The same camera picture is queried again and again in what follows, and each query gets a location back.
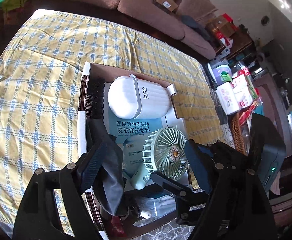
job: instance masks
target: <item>yellow plaid tablecloth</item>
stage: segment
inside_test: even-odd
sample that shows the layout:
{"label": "yellow plaid tablecloth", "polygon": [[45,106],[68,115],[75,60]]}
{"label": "yellow plaid tablecloth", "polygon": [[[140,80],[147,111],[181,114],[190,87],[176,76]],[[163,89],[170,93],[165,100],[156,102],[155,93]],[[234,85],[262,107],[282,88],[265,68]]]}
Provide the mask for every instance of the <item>yellow plaid tablecloth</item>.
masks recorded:
{"label": "yellow plaid tablecloth", "polygon": [[[174,83],[176,111],[185,118],[189,137],[201,144],[222,140],[198,61],[122,25],[38,10],[0,57],[0,225],[8,233],[33,172],[78,159],[77,108],[86,61]],[[70,233],[59,192],[56,199]]]}

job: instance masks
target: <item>gray fabric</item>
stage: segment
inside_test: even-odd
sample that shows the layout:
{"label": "gray fabric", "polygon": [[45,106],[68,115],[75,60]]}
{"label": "gray fabric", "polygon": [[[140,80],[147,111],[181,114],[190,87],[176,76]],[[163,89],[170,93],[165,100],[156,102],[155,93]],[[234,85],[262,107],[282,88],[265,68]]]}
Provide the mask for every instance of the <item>gray fabric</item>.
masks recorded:
{"label": "gray fabric", "polygon": [[125,204],[124,182],[121,174],[123,152],[107,133],[102,119],[89,120],[88,124],[93,141],[95,138],[102,138],[108,144],[103,163],[92,185],[94,194],[109,214],[127,215],[128,207]]}
{"label": "gray fabric", "polygon": [[202,36],[205,41],[210,42],[212,40],[211,36],[205,30],[205,28],[202,25],[198,24],[192,17],[190,17],[189,15],[180,15],[179,18],[181,19],[182,23],[192,28],[195,32]]}

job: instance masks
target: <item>brush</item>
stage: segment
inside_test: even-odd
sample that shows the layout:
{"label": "brush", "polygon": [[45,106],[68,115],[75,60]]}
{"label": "brush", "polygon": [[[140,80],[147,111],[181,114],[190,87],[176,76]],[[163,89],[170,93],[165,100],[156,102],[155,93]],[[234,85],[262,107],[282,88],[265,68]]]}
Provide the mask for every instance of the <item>brush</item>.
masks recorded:
{"label": "brush", "polygon": [[104,119],[105,80],[90,79],[86,96],[86,119]]}

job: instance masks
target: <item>pink cloth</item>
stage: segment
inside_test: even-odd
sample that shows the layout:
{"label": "pink cloth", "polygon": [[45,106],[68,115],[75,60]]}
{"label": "pink cloth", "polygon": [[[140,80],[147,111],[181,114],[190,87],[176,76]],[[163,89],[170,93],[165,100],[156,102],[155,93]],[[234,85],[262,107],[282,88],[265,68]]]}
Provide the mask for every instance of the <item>pink cloth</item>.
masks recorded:
{"label": "pink cloth", "polygon": [[273,184],[271,185],[271,192],[273,192],[275,195],[280,194],[280,177],[281,177],[281,172],[279,171]]}

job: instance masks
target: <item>metal screw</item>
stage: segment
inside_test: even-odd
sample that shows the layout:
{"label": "metal screw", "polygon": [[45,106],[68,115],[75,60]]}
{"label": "metal screw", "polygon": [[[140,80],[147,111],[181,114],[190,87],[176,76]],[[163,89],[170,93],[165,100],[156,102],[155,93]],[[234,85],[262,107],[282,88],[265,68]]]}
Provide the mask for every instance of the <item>metal screw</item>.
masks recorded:
{"label": "metal screw", "polygon": [[218,170],[222,170],[222,169],[224,169],[224,165],[221,164],[221,163],[216,163],[215,164],[215,168],[218,169]]}
{"label": "metal screw", "polygon": [[67,168],[70,169],[70,170],[72,170],[74,167],[76,167],[76,163],[69,163],[67,165]]}
{"label": "metal screw", "polygon": [[187,219],[187,218],[188,218],[188,214],[187,213],[181,214],[181,219]]}
{"label": "metal screw", "polygon": [[255,175],[255,171],[252,170],[252,169],[249,169],[247,172],[248,172],[248,174],[250,174],[250,175]]}
{"label": "metal screw", "polygon": [[36,169],[35,173],[37,175],[41,174],[44,170],[42,168]]}

